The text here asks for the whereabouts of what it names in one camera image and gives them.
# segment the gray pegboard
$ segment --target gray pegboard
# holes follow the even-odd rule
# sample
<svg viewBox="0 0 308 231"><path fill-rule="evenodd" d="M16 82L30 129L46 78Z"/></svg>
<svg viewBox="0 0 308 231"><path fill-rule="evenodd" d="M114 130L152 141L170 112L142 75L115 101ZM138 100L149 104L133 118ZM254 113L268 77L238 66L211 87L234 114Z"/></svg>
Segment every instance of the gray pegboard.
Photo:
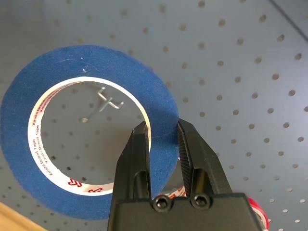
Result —
<svg viewBox="0 0 308 231"><path fill-rule="evenodd" d="M276 3L306 33L308 5ZM127 52L166 82L181 118L219 154L232 189L263 206L271 231L308 230L308 45L268 0L2 1L0 31L1 97L27 63L51 48L99 44ZM54 164L90 183L113 180L116 159L142 120L124 95L107 88L125 101L123 113L108 107L81 124L98 106L99 87L82 83L60 92L42 128ZM106 230L106 220L38 207L2 155L0 167L0 200L39 225ZM178 184L174 176L168 190Z"/></svg>

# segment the wooden surface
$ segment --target wooden surface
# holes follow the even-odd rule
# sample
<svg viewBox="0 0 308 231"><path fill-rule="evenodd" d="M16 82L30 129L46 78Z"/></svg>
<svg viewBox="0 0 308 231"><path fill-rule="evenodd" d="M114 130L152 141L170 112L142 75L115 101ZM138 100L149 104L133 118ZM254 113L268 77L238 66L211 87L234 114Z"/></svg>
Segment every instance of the wooden surface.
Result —
<svg viewBox="0 0 308 231"><path fill-rule="evenodd" d="M0 203L0 231L46 231L46 229Z"/></svg>

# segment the pegboard hook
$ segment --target pegboard hook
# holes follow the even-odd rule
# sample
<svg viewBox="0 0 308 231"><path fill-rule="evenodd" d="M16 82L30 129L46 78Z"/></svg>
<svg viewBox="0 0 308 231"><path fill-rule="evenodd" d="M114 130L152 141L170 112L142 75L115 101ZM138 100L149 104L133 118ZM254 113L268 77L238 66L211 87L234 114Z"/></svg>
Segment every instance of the pegboard hook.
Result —
<svg viewBox="0 0 308 231"><path fill-rule="evenodd" d="M122 101L119 102L119 103L114 102L112 100L112 97L107 98L106 96L104 96L103 92L104 92L105 89L106 89L106 87L101 87L101 89L97 92L99 97L103 100L103 103L94 112L92 112L88 117L82 118L81 119L82 123L89 122L94 117L95 114L104 110L107 105L110 105L110 106L114 107L115 109L119 109L124 104L124 102L122 102Z"/></svg>

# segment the black screw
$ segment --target black screw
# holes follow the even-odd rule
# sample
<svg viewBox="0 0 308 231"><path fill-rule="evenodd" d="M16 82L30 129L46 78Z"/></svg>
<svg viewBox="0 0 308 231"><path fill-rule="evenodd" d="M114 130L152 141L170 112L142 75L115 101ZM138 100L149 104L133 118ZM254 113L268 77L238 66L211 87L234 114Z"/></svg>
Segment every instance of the black screw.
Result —
<svg viewBox="0 0 308 231"><path fill-rule="evenodd" d="M198 196L195 200L196 200L196 204L200 207L204 207L207 204L206 199L202 196Z"/></svg>
<svg viewBox="0 0 308 231"><path fill-rule="evenodd" d="M210 198L204 193L198 193L193 197L191 203L196 209L208 209L210 207Z"/></svg>
<svg viewBox="0 0 308 231"><path fill-rule="evenodd" d="M168 212L171 207L172 201L165 195L157 196L153 200L153 208L156 210L156 212L165 213Z"/></svg>

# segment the painter's tape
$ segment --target painter's tape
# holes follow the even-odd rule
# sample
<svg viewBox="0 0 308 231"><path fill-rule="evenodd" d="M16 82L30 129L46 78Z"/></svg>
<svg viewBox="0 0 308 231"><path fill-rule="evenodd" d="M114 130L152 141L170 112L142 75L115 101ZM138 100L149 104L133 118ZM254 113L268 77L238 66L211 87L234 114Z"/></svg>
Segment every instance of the painter's tape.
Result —
<svg viewBox="0 0 308 231"><path fill-rule="evenodd" d="M110 85L136 103L148 126L152 194L160 193L178 158L177 106L153 71L119 51L72 46L32 61L4 96L0 141L14 176L34 198L68 216L104 219L109 216L113 183L89 185L64 175L50 161L40 135L41 119L53 96L84 81Z"/></svg>

